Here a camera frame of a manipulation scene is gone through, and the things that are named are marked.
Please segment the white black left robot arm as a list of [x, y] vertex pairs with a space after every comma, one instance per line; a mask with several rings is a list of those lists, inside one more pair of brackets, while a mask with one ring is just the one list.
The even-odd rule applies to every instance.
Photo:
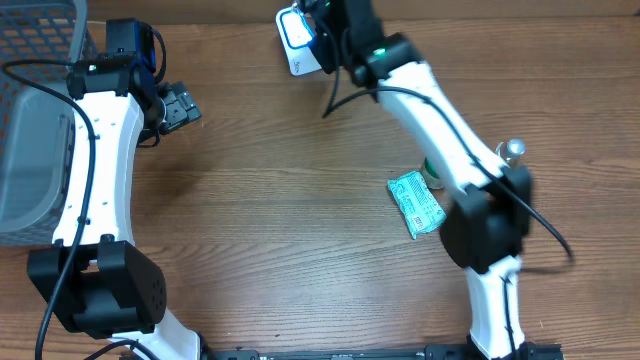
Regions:
[[107, 339], [141, 359], [206, 359], [206, 341], [169, 310], [162, 270], [136, 248], [131, 225], [135, 152], [166, 106], [154, 66], [135, 53], [70, 66], [66, 94], [74, 145], [63, 212], [49, 249], [30, 253], [27, 273], [47, 302], [34, 356], [51, 319], [70, 333]]

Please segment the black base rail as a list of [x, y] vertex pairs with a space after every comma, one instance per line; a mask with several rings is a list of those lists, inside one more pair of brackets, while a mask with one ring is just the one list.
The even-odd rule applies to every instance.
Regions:
[[472, 344], [427, 345], [423, 349], [331, 350], [259, 353], [256, 350], [209, 351], [214, 360], [464, 360], [483, 359]]

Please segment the grey plastic mesh basket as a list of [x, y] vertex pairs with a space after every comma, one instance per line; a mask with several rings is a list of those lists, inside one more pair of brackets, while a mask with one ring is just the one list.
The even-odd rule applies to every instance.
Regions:
[[[85, 0], [1, 0], [1, 60], [12, 72], [65, 92], [65, 61], [97, 50]], [[48, 244], [62, 213], [73, 152], [73, 110], [1, 78], [1, 243]]]

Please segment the green tissue canister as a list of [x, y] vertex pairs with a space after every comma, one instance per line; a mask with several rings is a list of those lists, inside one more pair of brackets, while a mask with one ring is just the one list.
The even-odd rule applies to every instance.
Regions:
[[420, 173], [422, 174], [429, 189], [440, 190], [443, 188], [443, 184], [438, 173], [427, 158], [424, 159], [421, 165]]

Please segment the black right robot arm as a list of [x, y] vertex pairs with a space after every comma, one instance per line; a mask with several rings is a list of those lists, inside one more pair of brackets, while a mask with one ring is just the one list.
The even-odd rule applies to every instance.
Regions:
[[299, 1], [316, 27], [310, 43], [326, 73], [344, 68], [416, 139], [452, 205], [442, 244], [467, 277], [469, 339], [486, 359], [520, 359], [518, 280], [529, 231], [531, 180], [513, 170], [470, 129], [431, 67], [403, 34], [387, 35], [368, 1]]

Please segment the white barcode scanner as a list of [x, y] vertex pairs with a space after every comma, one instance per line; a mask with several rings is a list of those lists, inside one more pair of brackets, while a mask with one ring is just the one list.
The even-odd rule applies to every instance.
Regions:
[[309, 47], [314, 33], [304, 14], [297, 7], [286, 7], [276, 14], [275, 23], [291, 74], [302, 76], [319, 71], [321, 66]]

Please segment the yellow dish soap bottle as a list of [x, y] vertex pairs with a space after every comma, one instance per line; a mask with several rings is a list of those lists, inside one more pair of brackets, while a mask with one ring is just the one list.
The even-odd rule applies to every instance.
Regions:
[[522, 139], [513, 138], [509, 141], [501, 142], [496, 148], [496, 154], [510, 167], [515, 168], [526, 153], [526, 150], [526, 144]]

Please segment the teal snack packet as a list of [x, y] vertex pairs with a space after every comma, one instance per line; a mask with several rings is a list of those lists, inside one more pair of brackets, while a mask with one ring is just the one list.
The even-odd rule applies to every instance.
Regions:
[[430, 192], [421, 173], [413, 171], [388, 180], [387, 188], [414, 240], [419, 235], [438, 229], [444, 223], [446, 213]]

